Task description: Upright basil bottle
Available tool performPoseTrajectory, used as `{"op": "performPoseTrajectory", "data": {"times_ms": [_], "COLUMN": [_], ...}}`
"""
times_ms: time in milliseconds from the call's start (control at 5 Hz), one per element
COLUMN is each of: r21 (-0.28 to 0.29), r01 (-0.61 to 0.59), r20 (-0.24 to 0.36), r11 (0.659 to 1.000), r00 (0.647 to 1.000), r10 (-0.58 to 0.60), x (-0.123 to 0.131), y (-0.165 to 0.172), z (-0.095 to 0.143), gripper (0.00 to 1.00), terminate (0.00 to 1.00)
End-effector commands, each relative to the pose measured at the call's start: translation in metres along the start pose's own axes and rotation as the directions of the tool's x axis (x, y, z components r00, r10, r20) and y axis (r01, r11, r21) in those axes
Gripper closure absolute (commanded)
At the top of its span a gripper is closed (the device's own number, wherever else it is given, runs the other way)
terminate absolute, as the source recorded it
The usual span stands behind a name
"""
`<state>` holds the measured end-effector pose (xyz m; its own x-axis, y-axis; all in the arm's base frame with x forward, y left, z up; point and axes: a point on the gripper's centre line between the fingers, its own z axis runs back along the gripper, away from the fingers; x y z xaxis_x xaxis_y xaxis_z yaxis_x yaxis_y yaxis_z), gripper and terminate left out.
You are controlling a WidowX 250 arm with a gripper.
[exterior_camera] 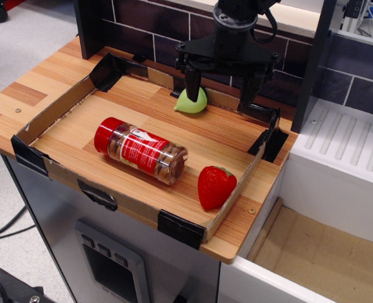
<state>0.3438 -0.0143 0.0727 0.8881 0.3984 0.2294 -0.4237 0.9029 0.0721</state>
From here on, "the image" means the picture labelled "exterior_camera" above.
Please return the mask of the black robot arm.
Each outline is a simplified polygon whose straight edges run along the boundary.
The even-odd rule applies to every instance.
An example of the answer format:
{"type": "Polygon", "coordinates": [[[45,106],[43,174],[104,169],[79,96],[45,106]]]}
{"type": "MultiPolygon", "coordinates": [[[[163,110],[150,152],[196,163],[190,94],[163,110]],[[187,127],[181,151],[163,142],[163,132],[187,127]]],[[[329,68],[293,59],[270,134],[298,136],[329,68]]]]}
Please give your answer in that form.
{"type": "Polygon", "coordinates": [[[195,102],[201,75],[242,78],[241,109],[249,107],[261,86],[274,76],[280,56],[262,47],[278,26],[270,8],[275,1],[218,1],[213,8],[214,31],[201,39],[177,44],[175,67],[184,74],[187,97],[195,102]]]}

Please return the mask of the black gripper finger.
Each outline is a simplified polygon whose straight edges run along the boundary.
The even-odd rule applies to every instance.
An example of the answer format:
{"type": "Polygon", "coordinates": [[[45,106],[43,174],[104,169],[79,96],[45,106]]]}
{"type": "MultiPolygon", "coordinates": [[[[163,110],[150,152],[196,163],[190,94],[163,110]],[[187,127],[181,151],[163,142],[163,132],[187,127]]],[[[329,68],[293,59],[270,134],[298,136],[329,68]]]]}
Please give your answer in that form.
{"type": "Polygon", "coordinates": [[[187,65],[185,70],[185,88],[188,99],[197,102],[201,84],[200,70],[187,65]]]}
{"type": "Polygon", "coordinates": [[[253,78],[243,78],[240,88],[239,111],[248,108],[256,98],[261,86],[263,77],[255,76],[253,78]]]}

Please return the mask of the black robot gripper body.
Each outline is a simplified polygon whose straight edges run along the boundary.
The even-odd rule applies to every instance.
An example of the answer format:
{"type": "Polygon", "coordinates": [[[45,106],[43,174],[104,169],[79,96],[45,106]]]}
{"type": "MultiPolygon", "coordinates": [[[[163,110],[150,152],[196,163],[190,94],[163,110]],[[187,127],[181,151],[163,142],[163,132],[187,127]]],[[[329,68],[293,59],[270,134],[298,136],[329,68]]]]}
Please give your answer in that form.
{"type": "Polygon", "coordinates": [[[241,20],[225,12],[214,12],[213,19],[215,29],[211,34],[179,42],[175,47],[175,68],[185,74],[187,81],[197,80],[201,73],[240,77],[253,76],[255,72],[272,74],[280,55],[260,46],[273,38],[261,40],[255,36],[257,13],[241,20]]]}

